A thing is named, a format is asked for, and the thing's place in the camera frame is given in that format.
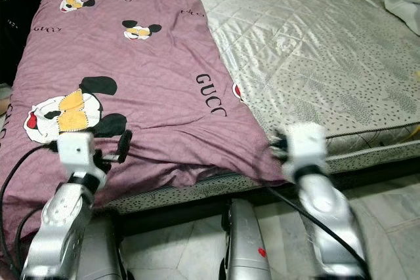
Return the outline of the white pillow with green tree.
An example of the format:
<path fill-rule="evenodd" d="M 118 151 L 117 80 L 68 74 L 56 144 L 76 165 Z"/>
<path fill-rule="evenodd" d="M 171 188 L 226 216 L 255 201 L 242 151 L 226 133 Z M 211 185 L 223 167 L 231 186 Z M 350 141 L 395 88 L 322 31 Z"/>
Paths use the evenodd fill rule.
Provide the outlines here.
<path fill-rule="evenodd" d="M 384 4 L 390 13 L 420 36 L 420 0 L 384 0 Z"/>

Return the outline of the silver robot left leg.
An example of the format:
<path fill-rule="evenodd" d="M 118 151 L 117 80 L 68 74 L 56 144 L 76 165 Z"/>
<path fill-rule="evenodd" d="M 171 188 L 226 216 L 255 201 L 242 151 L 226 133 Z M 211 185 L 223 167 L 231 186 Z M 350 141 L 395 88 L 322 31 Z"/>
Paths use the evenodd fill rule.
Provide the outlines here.
<path fill-rule="evenodd" d="M 118 249 L 115 212 L 96 213 L 85 229 L 76 280 L 129 280 Z"/>

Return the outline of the pink Mickey Mouse bedsheet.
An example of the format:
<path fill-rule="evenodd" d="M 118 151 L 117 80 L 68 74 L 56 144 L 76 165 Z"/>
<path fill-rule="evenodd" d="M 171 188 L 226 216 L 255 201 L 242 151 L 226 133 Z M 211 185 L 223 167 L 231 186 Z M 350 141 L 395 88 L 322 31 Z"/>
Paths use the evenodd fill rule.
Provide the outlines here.
<path fill-rule="evenodd" d="M 223 172 L 282 183 L 234 87 L 200 0 L 40 0 L 0 132 L 6 246 L 21 222 L 34 235 L 29 213 L 68 178 L 45 147 L 66 131 L 89 131 L 102 151 L 134 134 L 98 206 Z"/>

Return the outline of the white quilted mattress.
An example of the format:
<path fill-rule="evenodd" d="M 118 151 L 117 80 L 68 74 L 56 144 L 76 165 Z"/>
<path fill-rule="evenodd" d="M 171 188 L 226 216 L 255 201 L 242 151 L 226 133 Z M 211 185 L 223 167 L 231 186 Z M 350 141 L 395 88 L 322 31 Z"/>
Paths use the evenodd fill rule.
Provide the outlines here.
<path fill-rule="evenodd" d="M 420 173 L 420 36 L 384 0 L 177 2 L 202 13 L 264 130 L 323 125 L 328 166 L 349 180 Z"/>

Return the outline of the black luggage pile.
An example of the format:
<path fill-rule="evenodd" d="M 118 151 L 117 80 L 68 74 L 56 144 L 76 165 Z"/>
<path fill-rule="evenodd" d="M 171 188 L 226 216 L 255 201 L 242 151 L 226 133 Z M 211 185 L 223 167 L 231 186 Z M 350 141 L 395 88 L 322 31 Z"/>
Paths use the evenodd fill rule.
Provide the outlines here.
<path fill-rule="evenodd" d="M 41 0 L 2 0 L 0 13 L 0 82 L 12 86 Z"/>

